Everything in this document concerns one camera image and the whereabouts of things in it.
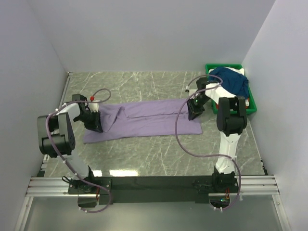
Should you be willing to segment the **purple t shirt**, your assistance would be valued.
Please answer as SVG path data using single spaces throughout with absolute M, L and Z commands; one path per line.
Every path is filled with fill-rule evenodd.
M 101 104 L 102 133 L 86 130 L 83 142 L 175 134 L 175 120 L 184 99 Z

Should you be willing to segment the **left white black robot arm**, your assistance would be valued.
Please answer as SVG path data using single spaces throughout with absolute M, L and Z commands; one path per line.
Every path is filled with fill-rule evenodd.
M 62 180 L 72 189 L 82 193 L 93 193 L 97 189 L 94 174 L 74 153 L 76 146 L 72 123 L 82 122 L 89 131 L 102 133 L 99 101 L 74 94 L 72 102 L 64 103 L 49 115 L 37 118 L 38 143 L 42 154 L 59 159 L 70 171 L 70 177 Z

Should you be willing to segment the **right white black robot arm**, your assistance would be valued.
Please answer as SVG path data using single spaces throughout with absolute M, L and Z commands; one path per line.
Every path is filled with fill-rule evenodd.
M 214 75 L 201 75 L 197 78 L 195 93 L 190 90 L 190 86 L 186 87 L 191 95 L 187 101 L 189 120 L 200 116 L 205 110 L 204 104 L 209 100 L 218 104 L 216 123 L 220 132 L 219 157 L 211 180 L 211 186 L 217 192 L 238 186 L 234 161 L 238 141 L 247 126 L 245 98 L 225 90 L 222 82 L 221 78 Z

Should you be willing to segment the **green plastic bin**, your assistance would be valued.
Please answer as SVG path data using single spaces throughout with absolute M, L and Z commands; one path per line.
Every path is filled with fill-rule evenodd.
M 205 72 L 208 74 L 209 72 L 211 72 L 212 70 L 220 66 L 229 68 L 235 72 L 245 75 L 245 69 L 243 68 L 241 64 L 205 64 Z M 252 92 L 250 90 L 250 87 L 248 87 L 248 91 L 250 93 L 250 97 L 245 101 L 246 102 L 246 112 L 248 115 L 251 115 L 257 111 L 257 106 L 255 103 L 254 97 L 252 95 Z M 212 107 L 213 113 L 217 114 L 218 110 L 216 109 L 215 104 L 216 103 L 214 101 L 211 101 L 211 107 Z

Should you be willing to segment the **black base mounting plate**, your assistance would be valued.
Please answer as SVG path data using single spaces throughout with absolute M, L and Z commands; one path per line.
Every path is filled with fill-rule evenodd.
M 89 177 L 73 180 L 62 177 L 68 183 L 68 194 L 78 195 L 82 208 L 96 205 L 126 203 L 213 202 L 211 194 L 221 194 L 218 204 L 227 207 L 230 194 L 238 193 L 241 186 L 233 173 L 211 176 L 162 176 L 162 177 Z

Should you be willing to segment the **aluminium rail frame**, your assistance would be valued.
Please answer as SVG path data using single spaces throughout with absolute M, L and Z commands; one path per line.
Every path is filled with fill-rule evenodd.
M 90 96 L 111 90 L 109 103 L 186 98 L 185 86 L 196 72 L 86 72 L 69 74 L 62 102 L 72 94 Z M 73 125 L 76 152 L 97 175 L 210 175 L 219 149 L 219 131 L 211 105 L 201 116 L 202 135 L 125 138 L 83 144 L 84 127 Z M 114 204 L 97 214 L 78 210 L 77 197 L 67 195 L 61 177 L 68 169 L 44 157 L 42 179 L 30 181 L 17 227 L 26 231 L 282 231 L 288 229 L 280 190 L 267 175 L 250 125 L 237 149 L 243 174 L 241 197 L 220 212 L 194 202 Z

